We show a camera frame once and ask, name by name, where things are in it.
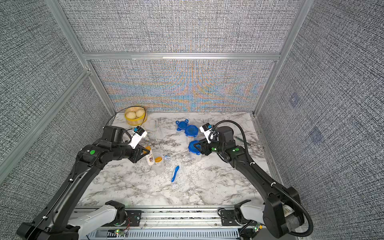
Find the blue lid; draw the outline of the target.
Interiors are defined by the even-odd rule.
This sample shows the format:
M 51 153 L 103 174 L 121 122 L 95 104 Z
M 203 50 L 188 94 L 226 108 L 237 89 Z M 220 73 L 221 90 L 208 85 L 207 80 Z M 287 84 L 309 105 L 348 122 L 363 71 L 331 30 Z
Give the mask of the blue lid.
M 200 141 L 195 140 L 189 143 L 188 150 L 191 154 L 201 155 Z
M 184 131 L 189 126 L 189 120 L 185 119 L 184 121 L 176 121 L 177 131 Z
M 188 125 L 186 128 L 185 128 L 185 135 L 187 137 L 193 137 L 193 138 L 196 138 L 198 136 L 198 133 L 199 133 L 199 128 L 196 127 L 195 125 Z

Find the clear plastic container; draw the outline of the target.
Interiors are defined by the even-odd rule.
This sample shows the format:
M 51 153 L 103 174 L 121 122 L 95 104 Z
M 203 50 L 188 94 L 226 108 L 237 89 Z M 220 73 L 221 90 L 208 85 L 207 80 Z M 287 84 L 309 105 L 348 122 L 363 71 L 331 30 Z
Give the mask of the clear plastic container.
M 155 163 L 153 165 L 153 170 L 156 173 L 156 175 L 161 175 L 165 171 L 165 169 L 166 169 L 166 164 L 165 164 L 164 157 L 162 155 L 160 155 L 159 153 L 155 153 L 154 154 L 154 159 L 157 158 L 157 157 L 162 157 L 163 158 L 163 162 L 161 164 L 156 164 Z
M 198 162 L 200 162 L 202 160 L 202 155 L 190 152 L 190 160 L 193 163 L 198 163 Z
M 187 145 L 189 145 L 191 142 L 197 139 L 197 135 L 195 136 L 186 135 L 186 138 L 187 138 Z

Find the orange cap bottle three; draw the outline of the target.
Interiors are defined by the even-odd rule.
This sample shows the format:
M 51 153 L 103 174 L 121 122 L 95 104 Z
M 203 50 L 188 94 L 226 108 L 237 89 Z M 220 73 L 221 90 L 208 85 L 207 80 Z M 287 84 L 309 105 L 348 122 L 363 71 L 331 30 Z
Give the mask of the orange cap bottle three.
M 153 166 L 155 164 L 155 159 L 154 159 L 154 155 L 153 155 L 153 152 L 152 152 L 152 148 L 150 146 L 147 146 L 145 147 L 145 149 L 147 150 L 147 155 L 146 155 L 146 159 L 147 159 L 147 162 L 148 162 L 148 165 L 149 166 Z

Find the blue lid back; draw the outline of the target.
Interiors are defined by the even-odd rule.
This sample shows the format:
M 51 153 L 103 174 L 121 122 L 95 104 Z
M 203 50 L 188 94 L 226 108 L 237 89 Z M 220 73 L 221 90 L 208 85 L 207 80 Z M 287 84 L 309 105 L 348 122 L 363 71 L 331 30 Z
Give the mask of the blue lid back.
M 184 121 L 176 121 L 177 131 L 184 131 L 189 126 L 189 120 L 185 119 Z

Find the blue toothbrush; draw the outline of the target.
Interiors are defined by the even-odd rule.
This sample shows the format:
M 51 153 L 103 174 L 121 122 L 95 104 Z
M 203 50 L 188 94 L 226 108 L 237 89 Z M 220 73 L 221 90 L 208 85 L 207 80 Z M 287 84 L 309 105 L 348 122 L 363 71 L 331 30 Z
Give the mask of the blue toothbrush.
M 172 176 L 172 179 L 171 179 L 172 183 L 176 180 L 176 176 L 177 176 L 177 173 L 178 173 L 179 169 L 180 169 L 180 166 L 176 166 L 175 167 L 174 172 L 173 172 L 173 176 Z

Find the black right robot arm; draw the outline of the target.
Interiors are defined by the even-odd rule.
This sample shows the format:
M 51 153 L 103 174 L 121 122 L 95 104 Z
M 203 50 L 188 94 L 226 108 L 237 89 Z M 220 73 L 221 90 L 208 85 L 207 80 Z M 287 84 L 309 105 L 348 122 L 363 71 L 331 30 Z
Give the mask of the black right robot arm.
M 242 127 L 232 120 L 223 120 L 215 125 L 202 125 L 200 131 L 205 137 L 194 143 L 194 147 L 205 156 L 216 153 L 223 162 L 245 176 L 261 195 L 261 205 L 245 200 L 234 207 L 234 218 L 242 225 L 240 239 L 246 239 L 243 232 L 252 223 L 265 226 L 277 239 L 286 234 L 300 238 L 310 236 L 314 231 L 314 222 L 302 206 L 299 193 L 293 187 L 286 188 L 270 177 L 252 159 L 247 145 L 237 145 L 234 130 L 227 126 L 228 123 L 240 130 L 245 142 L 246 135 Z

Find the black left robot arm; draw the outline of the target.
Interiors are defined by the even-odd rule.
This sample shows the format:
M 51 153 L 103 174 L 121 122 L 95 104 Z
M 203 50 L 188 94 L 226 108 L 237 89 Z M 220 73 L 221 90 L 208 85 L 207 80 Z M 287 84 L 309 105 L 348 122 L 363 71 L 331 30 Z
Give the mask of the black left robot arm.
M 90 183 L 109 162 L 128 159 L 135 164 L 149 154 L 139 144 L 147 134 L 142 127 L 135 127 L 130 135 L 124 128 L 105 126 L 101 138 L 78 152 L 70 174 L 47 206 L 32 222 L 22 223 L 17 235 L 23 240 L 78 240 L 105 224 L 123 224 L 125 205 L 116 201 L 107 202 L 87 220 L 70 221 L 70 216 Z

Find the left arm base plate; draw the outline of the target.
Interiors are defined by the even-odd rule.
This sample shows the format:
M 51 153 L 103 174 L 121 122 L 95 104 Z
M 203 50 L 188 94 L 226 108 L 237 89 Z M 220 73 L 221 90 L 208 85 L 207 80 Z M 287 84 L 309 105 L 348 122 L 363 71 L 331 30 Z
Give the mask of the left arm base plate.
M 138 227 L 143 213 L 141 210 L 126 209 L 117 201 L 108 201 L 99 210 L 103 211 L 104 227 Z

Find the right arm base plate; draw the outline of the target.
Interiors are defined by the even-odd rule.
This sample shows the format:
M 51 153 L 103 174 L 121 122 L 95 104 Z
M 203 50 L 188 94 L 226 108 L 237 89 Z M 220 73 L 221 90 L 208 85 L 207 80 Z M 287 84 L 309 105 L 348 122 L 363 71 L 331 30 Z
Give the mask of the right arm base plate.
M 217 213 L 220 217 L 221 224 L 224 227 L 245 226 L 249 222 L 247 220 L 237 220 L 234 210 L 220 208 L 217 210 Z

